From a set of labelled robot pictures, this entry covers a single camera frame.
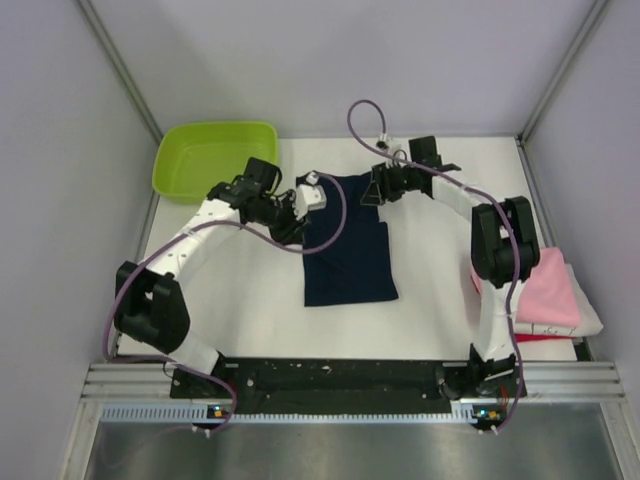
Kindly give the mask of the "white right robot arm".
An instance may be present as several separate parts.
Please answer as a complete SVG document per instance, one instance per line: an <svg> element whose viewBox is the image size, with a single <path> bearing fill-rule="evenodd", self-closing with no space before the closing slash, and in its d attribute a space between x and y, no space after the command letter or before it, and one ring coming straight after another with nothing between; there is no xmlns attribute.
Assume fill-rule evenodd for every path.
<svg viewBox="0 0 640 480"><path fill-rule="evenodd" d="M480 320L465 373L445 375L441 386L452 398L469 391L494 394L519 376L515 313L541 257L529 200L499 201L484 192L460 167L442 162L432 136L412 139L404 150L381 134L370 149L385 160L373 167L362 204L381 206L420 192L469 222L472 271L480 279Z"/></svg>

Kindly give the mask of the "navy blue t shirt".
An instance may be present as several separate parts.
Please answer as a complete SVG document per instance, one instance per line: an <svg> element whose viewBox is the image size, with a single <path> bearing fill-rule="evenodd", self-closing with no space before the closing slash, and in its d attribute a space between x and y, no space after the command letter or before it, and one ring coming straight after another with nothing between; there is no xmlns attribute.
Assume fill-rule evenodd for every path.
<svg viewBox="0 0 640 480"><path fill-rule="evenodd" d="M302 257L304 305L328 307L397 300L388 225L380 219L377 208L361 204L370 175L338 176L336 181L345 194L346 203L341 203L331 181L319 180L327 205L309 214L304 247L312 248L328 241L340 224L343 208L347 209L346 222L330 246Z"/></svg>

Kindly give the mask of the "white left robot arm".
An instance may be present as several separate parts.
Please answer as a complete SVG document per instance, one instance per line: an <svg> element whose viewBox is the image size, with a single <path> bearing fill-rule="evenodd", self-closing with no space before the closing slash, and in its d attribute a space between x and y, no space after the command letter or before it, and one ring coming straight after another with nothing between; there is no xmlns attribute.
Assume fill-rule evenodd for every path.
<svg viewBox="0 0 640 480"><path fill-rule="evenodd" d="M139 264L122 264L117 272L115 329L194 370L192 384L205 396L220 394L227 374L215 365L220 353L192 330L182 287L245 225L268 228L281 245L302 242L307 214L324 206L318 176L277 196L271 189L280 179L277 166L250 158L243 174L209 191L165 247Z"/></svg>

